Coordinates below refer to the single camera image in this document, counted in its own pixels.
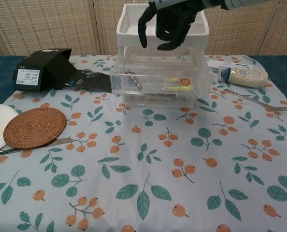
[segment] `fork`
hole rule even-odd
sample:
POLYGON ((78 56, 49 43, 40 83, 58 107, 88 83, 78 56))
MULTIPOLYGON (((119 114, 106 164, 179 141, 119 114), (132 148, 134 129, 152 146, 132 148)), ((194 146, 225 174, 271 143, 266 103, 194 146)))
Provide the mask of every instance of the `fork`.
POLYGON ((244 95, 242 95, 242 94, 236 93, 236 92, 231 91, 231 90, 229 90, 229 89, 227 89, 227 88, 224 89, 224 91, 226 91, 226 92, 228 92, 228 93, 231 93, 231 94, 233 94, 233 95, 239 96, 239 97, 241 97, 241 98, 248 99, 248 100, 250 100, 250 101, 252 101, 252 102, 255 102, 255 103, 257 103, 257 104, 260 104, 260 105, 262 105, 266 110, 270 110, 270 111, 286 111, 286 110, 287 110, 287 107, 275 107, 275 106, 271 106, 271 105, 268 105, 268 104, 263 103, 263 102, 261 102, 261 101, 258 101, 258 100, 252 99, 252 98, 248 98, 248 97, 246 97, 246 96, 244 96, 244 95))

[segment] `robotic hand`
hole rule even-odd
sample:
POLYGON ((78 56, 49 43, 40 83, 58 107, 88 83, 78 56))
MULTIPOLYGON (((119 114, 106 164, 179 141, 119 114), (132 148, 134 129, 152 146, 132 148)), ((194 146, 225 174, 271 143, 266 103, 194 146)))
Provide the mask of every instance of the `robotic hand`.
POLYGON ((149 0, 149 6, 138 20, 139 39, 146 48, 146 23, 157 15, 157 37, 168 41, 158 46, 158 50, 171 51, 184 42, 197 12, 218 5, 231 10, 266 1, 270 0, 149 0))

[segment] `woven coaster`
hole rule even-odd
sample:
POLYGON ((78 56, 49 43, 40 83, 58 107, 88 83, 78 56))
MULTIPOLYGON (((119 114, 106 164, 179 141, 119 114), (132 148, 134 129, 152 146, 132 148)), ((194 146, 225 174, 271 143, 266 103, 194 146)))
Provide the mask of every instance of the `woven coaster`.
POLYGON ((18 149, 43 146, 56 139, 67 120, 54 108, 36 108, 14 117, 6 126, 3 137, 7 145, 18 149))

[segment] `butter knife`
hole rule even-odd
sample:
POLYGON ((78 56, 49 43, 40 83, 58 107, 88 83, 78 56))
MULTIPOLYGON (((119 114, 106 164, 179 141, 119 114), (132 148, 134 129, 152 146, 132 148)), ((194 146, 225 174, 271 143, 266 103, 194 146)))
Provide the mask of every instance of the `butter knife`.
MULTIPOLYGON (((44 146, 40 146, 40 147, 36 147, 36 148, 48 147, 48 146, 57 146, 60 144, 71 143, 72 141, 74 141, 74 140, 71 138, 55 139, 54 141, 52 141, 52 142, 50 142, 44 146)), ((17 149, 17 148, 11 148, 8 150, 0 150, 0 155, 14 153, 14 152, 23 151, 23 150, 24 149, 17 149)))

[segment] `floral tablecloth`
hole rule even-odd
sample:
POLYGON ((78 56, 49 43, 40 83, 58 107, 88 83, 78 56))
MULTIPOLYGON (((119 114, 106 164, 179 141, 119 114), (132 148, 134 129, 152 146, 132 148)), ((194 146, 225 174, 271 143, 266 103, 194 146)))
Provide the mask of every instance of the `floral tablecloth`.
MULTIPOLYGON (((243 56, 209 58, 261 68, 243 56)), ((70 58, 105 73, 114 60, 70 58)), ((6 105, 61 110, 60 138, 75 141, 0 157, 0 231, 287 232, 287 111, 225 88, 287 106, 271 81, 250 89, 215 80, 194 109, 132 107, 74 87, 16 91, 6 105)))

